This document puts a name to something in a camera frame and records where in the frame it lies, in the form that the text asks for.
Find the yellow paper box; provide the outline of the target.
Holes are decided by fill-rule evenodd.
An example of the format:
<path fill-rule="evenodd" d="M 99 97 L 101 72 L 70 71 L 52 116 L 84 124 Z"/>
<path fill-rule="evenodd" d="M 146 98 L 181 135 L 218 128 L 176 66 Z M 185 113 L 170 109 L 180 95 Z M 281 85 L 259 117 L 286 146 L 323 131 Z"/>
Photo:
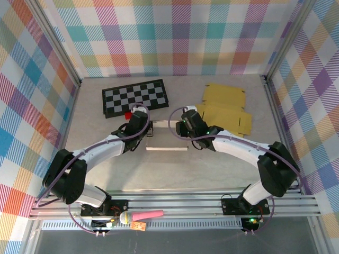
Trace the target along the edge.
<path fill-rule="evenodd" d="M 196 108 L 208 126 L 219 126 L 239 137 L 251 134 L 252 115 L 245 112 L 245 90 L 208 83 Z"/>

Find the white paper box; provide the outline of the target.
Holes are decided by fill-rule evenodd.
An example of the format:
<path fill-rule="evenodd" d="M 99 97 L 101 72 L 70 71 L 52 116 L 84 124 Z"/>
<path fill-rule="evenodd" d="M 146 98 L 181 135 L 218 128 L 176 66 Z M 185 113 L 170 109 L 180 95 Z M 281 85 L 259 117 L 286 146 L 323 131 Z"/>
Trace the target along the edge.
<path fill-rule="evenodd" d="M 147 151 L 187 151 L 189 142 L 176 138 L 176 122 L 167 120 L 152 121 L 146 137 Z"/>

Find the black grey chessboard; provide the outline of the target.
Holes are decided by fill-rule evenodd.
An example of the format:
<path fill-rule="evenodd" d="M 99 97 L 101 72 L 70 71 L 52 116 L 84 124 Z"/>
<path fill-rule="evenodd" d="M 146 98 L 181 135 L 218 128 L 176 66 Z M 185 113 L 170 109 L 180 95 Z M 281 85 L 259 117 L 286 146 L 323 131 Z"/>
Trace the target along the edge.
<path fill-rule="evenodd" d="M 102 101 L 103 114 L 107 119 L 125 115 L 135 103 L 142 103 L 149 110 L 169 107 L 161 79 L 104 89 Z"/>

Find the pink toy microphone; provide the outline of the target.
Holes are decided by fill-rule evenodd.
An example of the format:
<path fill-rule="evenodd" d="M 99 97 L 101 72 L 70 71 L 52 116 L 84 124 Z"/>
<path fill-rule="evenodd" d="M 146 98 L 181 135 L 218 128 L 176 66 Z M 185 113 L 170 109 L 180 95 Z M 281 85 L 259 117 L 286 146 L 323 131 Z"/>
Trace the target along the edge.
<path fill-rule="evenodd" d="M 163 210 L 152 210 L 152 211 L 143 211 L 143 212 L 124 211 L 120 214 L 119 220 L 122 224 L 127 225 L 134 221 L 151 219 L 151 218 L 160 217 L 163 215 L 164 215 Z"/>

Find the aluminium table side rail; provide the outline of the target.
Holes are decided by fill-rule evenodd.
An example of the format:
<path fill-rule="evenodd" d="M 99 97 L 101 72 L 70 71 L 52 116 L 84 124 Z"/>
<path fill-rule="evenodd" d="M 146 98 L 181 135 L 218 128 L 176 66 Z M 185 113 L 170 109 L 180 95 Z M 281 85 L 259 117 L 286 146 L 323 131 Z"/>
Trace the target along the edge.
<path fill-rule="evenodd" d="M 260 78 L 281 140 L 270 145 L 268 152 L 264 154 L 264 164 L 260 165 L 260 175 L 264 176 L 265 183 L 270 180 L 269 188 L 274 190 L 273 195 L 276 197 L 282 197 L 289 189 L 297 189 L 304 194 L 304 180 L 301 177 L 297 163 L 289 151 L 289 146 L 286 145 L 286 134 L 283 130 L 278 107 L 273 99 L 270 83 L 265 76 Z"/>
<path fill-rule="evenodd" d="M 59 147 L 59 150 L 57 150 L 57 152 L 55 152 L 54 156 L 52 157 L 51 164 L 42 181 L 42 186 L 46 188 L 42 196 L 46 196 L 47 194 L 52 193 L 53 191 L 56 191 L 54 195 L 57 196 L 59 199 L 62 198 L 62 193 L 59 192 L 57 183 L 58 182 L 61 183 L 61 176 L 63 175 L 61 171 L 69 163 L 71 158 L 74 157 L 71 155 L 71 152 L 65 149 L 65 145 L 68 139 L 69 129 L 72 124 L 72 119 L 73 119 L 74 110 L 75 110 L 75 106 L 76 106 L 76 102 L 78 98 L 78 93 L 79 93 L 79 90 L 80 90 L 80 87 L 83 81 L 84 80 L 81 79 L 79 85 L 75 89 L 74 100 L 67 114 L 67 123 L 65 127 L 65 133 L 61 137 L 61 145 Z"/>

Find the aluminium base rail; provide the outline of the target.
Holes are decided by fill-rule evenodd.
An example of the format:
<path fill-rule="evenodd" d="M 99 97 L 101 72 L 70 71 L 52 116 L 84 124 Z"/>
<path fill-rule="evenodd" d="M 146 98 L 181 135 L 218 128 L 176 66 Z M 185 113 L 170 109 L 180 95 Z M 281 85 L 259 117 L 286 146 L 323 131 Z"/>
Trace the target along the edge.
<path fill-rule="evenodd" d="M 113 199 L 127 199 L 128 210 L 143 212 L 163 210 L 164 219 L 210 219 L 223 216 L 220 198 L 230 194 L 237 198 L 239 188 L 229 189 L 156 189 L 156 190 L 116 190 L 110 191 Z M 33 208 L 29 218 L 67 219 L 73 215 L 76 219 L 91 219 L 81 216 L 81 206 L 74 203 L 67 206 L 62 201 L 53 202 L 54 196 L 42 200 L 46 206 Z M 315 196 L 303 195 L 298 190 L 289 190 L 283 197 L 268 201 L 270 211 L 277 217 L 309 217 L 319 216 Z"/>

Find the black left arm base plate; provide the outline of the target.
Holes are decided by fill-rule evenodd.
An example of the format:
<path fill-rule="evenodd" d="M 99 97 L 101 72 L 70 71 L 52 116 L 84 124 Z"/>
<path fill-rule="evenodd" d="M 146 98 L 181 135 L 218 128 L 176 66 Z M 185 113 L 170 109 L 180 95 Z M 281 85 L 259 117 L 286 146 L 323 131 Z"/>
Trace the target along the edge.
<path fill-rule="evenodd" d="M 127 199 L 108 199 L 99 207 L 93 207 L 87 204 L 82 205 L 81 216 L 91 217 L 115 217 L 128 210 Z"/>

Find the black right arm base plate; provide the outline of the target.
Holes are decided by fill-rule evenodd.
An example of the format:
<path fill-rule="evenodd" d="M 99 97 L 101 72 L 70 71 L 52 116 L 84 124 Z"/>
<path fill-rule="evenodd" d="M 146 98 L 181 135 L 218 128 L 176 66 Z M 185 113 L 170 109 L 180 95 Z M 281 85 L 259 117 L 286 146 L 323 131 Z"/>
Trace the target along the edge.
<path fill-rule="evenodd" d="M 270 208 L 267 199 L 259 201 L 255 205 L 242 198 L 232 198 L 225 194 L 221 197 L 221 208 L 223 215 L 269 215 Z"/>

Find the aluminium corner post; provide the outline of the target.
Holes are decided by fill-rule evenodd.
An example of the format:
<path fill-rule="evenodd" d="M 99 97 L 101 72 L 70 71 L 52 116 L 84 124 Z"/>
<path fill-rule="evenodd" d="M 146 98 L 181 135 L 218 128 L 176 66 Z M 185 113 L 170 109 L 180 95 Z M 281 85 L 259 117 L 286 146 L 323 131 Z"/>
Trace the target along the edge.
<path fill-rule="evenodd" d="M 81 87 L 82 79 L 71 59 L 69 58 L 66 50 L 64 49 L 61 41 L 59 40 L 54 28 L 52 27 L 46 13 L 41 7 L 38 0 L 24 0 L 28 8 L 32 12 L 33 16 L 37 19 L 38 24 L 43 30 L 46 38 L 50 42 L 52 48 L 56 51 L 57 56 L 60 58 L 62 64 L 64 64 L 67 73 L 71 76 L 71 79 L 75 82 L 77 87 Z"/>
<path fill-rule="evenodd" d="M 263 73 L 263 79 L 267 84 L 270 83 L 275 73 L 278 71 L 283 58 L 286 56 L 289 48 L 298 35 L 307 16 L 314 7 L 317 0 L 298 0 L 295 9 L 292 11 L 280 39 L 274 49 L 269 63 Z"/>

